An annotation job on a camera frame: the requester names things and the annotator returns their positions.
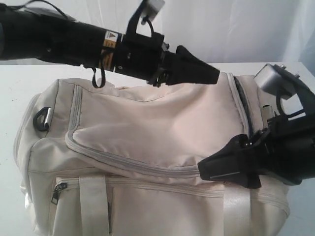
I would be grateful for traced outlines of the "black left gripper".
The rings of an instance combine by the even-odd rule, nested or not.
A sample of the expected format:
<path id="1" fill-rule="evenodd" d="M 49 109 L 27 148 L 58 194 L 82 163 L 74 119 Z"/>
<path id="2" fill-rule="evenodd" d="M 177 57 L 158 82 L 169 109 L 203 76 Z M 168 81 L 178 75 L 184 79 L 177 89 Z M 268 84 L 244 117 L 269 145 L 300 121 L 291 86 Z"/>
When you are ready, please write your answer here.
<path id="1" fill-rule="evenodd" d="M 182 45 L 173 54 L 171 72 L 161 71 L 163 47 L 164 35 L 160 33 L 154 32 L 150 37 L 126 33 L 115 49 L 115 72 L 145 80 L 154 87 L 182 83 L 213 85 L 218 82 L 220 71 L 195 57 Z"/>

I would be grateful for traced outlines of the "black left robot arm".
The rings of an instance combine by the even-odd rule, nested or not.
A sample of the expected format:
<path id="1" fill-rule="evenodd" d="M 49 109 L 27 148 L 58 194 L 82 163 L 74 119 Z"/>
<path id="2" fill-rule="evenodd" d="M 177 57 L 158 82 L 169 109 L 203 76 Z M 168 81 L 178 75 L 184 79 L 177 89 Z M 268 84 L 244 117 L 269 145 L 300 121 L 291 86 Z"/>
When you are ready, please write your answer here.
<path id="1" fill-rule="evenodd" d="M 144 0 L 124 34 L 75 20 L 59 8 L 0 5 L 0 59 L 38 59 L 45 62 L 100 69 L 145 80 L 149 85 L 216 84 L 219 70 L 199 60 L 184 46 L 169 51 L 164 36 L 137 33 L 138 24 L 151 25 L 165 2 Z"/>

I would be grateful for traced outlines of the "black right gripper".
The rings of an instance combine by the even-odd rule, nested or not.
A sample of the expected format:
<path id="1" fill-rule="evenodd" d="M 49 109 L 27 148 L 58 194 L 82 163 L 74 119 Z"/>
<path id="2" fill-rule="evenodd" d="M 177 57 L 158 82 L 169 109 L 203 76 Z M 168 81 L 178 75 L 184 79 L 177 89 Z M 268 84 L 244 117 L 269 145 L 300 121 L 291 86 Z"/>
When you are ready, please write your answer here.
<path id="1" fill-rule="evenodd" d="M 259 174 L 287 185 L 315 177 L 315 117 L 276 116 L 251 139 L 233 137 L 220 151 L 198 164 L 202 180 L 223 181 L 247 189 L 261 187 Z"/>

